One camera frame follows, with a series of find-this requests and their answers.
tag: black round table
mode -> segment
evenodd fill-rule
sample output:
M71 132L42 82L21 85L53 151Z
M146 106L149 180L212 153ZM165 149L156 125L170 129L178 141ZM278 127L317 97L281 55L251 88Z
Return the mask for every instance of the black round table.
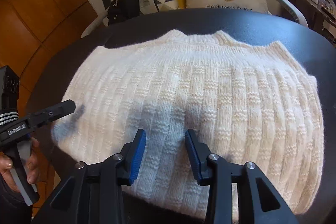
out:
M330 218L335 213L332 211L336 198L336 49L321 35L290 20L242 10L184 9L144 15L99 29L50 60L31 94L27 111L34 112L60 102L77 68L96 46L116 48L140 43L172 29L185 34L211 34L223 30L239 41L258 46L280 40L307 72L316 77L325 127L325 162L316 199L298 220L306 224L324 223L328 215ZM65 177L75 161L53 144L50 127L40 128L36 136L56 172L61 178ZM134 223L195 223L188 217L132 197L126 196L124 202L126 213L136 216Z

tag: black handbag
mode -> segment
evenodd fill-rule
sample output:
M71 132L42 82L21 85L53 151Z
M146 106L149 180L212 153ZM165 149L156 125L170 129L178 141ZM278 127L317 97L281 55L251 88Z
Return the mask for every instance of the black handbag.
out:
M108 10L109 25L140 15L139 0L112 0Z

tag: folded sweater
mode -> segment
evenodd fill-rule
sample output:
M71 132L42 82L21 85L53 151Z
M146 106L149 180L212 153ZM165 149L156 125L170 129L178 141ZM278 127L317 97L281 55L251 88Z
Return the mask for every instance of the folded sweater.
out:
M184 132L197 131L229 162L254 161L294 213L319 187L323 119L317 83L281 42L253 47L218 31L162 37L117 49L97 47L63 100L77 109L55 123L53 139L76 160L104 161L147 132L139 176L123 190L204 218L209 187L193 178ZM233 219L238 200L233 187Z

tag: sleeve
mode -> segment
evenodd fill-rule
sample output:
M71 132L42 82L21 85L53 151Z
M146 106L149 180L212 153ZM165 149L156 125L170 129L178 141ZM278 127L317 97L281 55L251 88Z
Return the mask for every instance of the sleeve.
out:
M20 193L14 192L0 175L0 224L28 224L33 206L27 206Z

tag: human hand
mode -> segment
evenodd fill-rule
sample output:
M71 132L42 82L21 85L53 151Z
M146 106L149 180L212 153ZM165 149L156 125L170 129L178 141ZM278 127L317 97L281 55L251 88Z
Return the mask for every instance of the human hand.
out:
M38 147L40 145L40 142L35 139L31 138L32 145L34 147ZM27 175L27 182L29 184L35 184L40 179L40 169L38 168L37 163L37 156L32 151L29 159L26 162L26 166L29 169L28 175ZM15 192L20 192L18 187L16 186L14 179L12 177L12 174L10 170L13 168L13 162L12 160L6 156L5 154L0 155L0 173L4 179L4 181L7 183L7 185Z

